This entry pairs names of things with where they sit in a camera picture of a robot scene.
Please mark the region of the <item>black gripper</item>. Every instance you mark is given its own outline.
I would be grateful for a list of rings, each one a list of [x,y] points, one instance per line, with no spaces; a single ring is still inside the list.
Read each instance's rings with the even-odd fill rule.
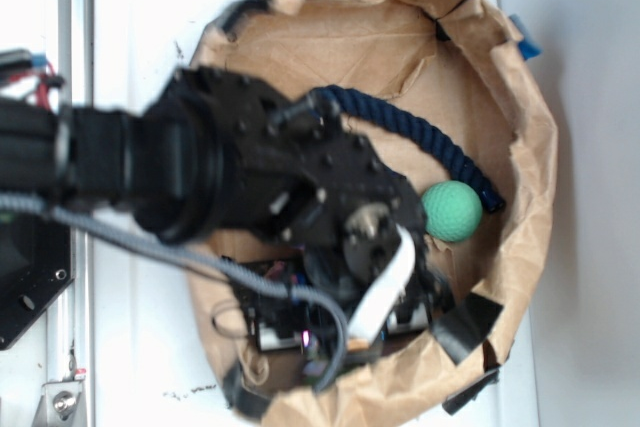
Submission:
[[[409,181],[372,143],[343,129],[335,101],[242,92],[234,103],[241,184],[234,224],[303,249],[307,281],[341,308],[336,337],[375,343],[389,317],[447,311],[447,281],[427,264],[426,215]]]

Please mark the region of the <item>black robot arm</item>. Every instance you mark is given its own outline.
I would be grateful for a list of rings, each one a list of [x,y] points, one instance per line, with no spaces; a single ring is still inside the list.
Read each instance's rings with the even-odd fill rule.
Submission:
[[[409,180],[353,114],[406,132],[412,115],[338,86],[290,100],[266,82],[214,68],[180,69],[141,115],[1,102],[1,207],[81,229],[192,268],[189,242],[228,229],[299,251],[304,280],[269,278],[238,256],[209,265],[253,292],[261,317],[312,331],[329,357],[376,342],[390,316],[447,311],[446,280],[427,264],[427,216]]]

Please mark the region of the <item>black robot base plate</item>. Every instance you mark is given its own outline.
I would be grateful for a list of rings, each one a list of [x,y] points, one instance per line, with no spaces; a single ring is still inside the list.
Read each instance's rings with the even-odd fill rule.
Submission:
[[[71,231],[34,215],[1,215],[1,349],[10,349],[74,280]]]

